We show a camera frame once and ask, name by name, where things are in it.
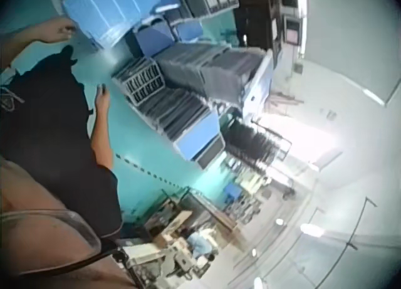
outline person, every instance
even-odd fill
[[[194,256],[195,260],[198,260],[200,256],[205,256],[209,261],[214,261],[212,245],[208,240],[202,237],[199,232],[192,228],[183,228],[180,235],[191,247],[192,255]]]
[[[3,36],[1,71],[31,43],[66,41],[75,31],[72,20],[58,17]],[[117,178],[111,171],[110,93],[104,85],[97,88],[96,119],[89,138],[91,110],[84,86],[71,72],[76,63],[72,54],[73,48],[65,46],[32,70],[2,83],[0,155],[26,171],[66,208],[81,215],[99,237],[117,239],[122,217]],[[23,179],[17,181],[23,186]],[[24,194],[35,198],[27,190]]]

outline blue plastic crate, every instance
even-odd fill
[[[160,0],[63,0],[67,15],[102,48],[111,48],[149,17]]]

